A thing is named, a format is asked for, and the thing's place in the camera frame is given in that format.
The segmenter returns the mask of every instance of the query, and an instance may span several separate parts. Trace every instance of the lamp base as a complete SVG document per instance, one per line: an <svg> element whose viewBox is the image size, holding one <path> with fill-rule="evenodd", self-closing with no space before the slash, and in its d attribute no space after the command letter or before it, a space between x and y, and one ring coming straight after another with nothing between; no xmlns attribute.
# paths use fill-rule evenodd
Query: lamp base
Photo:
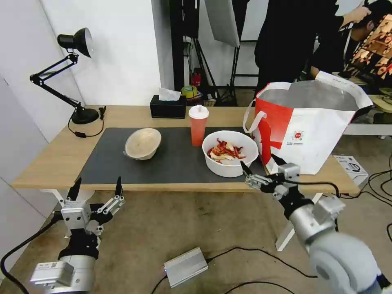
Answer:
<svg viewBox="0 0 392 294"><path fill-rule="evenodd" d="M98 111L92 108L76 108L76 111L73 113L71 119L73 123L77 125L85 125L88 123L92 123L93 121L99 118Z"/></svg>

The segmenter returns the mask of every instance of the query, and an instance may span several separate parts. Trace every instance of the silver power supply box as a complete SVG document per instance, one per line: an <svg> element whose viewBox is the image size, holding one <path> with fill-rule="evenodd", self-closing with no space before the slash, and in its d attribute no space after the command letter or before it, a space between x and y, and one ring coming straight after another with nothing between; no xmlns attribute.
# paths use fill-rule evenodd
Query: silver power supply box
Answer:
<svg viewBox="0 0 392 294"><path fill-rule="evenodd" d="M165 262L164 266L171 288L208 269L200 247Z"/></svg>

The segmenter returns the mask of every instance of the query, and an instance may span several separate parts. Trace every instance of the tissue box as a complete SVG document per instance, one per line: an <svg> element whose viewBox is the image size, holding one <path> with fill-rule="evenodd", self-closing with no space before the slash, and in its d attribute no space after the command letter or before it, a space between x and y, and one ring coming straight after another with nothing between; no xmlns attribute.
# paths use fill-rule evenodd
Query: tissue box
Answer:
<svg viewBox="0 0 392 294"><path fill-rule="evenodd" d="M340 163L346 173L354 180L354 183L359 186L366 178L368 173L361 167L358 161L352 156L334 155L336 160Z"/></svg>
<svg viewBox="0 0 392 294"><path fill-rule="evenodd" d="M150 110L153 118L185 118L187 100L181 95L178 101L161 101L159 95L154 95Z"/></svg>

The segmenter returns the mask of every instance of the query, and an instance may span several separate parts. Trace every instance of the red plastic cup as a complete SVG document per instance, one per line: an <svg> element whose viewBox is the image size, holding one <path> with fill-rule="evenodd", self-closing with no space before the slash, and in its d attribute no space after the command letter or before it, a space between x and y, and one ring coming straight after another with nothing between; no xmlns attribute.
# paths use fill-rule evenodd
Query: red plastic cup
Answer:
<svg viewBox="0 0 392 294"><path fill-rule="evenodd" d="M191 107L188 114L191 119L192 145L199 147L204 141L205 126L209 111L202 105L196 105Z"/></svg>

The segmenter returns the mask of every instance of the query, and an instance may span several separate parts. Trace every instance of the black desk lamp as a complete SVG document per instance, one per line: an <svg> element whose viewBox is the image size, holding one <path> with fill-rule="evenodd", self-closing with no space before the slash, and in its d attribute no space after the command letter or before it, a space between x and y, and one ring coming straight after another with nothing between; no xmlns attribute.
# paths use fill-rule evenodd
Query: black desk lamp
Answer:
<svg viewBox="0 0 392 294"><path fill-rule="evenodd" d="M100 117L100 115L95 109L84 108L79 101L62 95L55 89L45 84L46 80L78 63L79 55L74 52L74 49L78 50L81 54L91 58L94 49L90 31L88 28L83 28L77 31L73 36L58 35L57 42L61 47L67 49L67 52L69 52L70 54L64 59L56 62L54 65L45 68L39 73L31 75L30 81L40 86L44 90L48 91L49 93L53 94L54 96L57 96L64 102L72 105L75 108L75 111L72 114L71 119L75 124L82 125L91 123ZM48 71L66 60L69 60L71 63L66 63L67 65L59 70Z"/></svg>

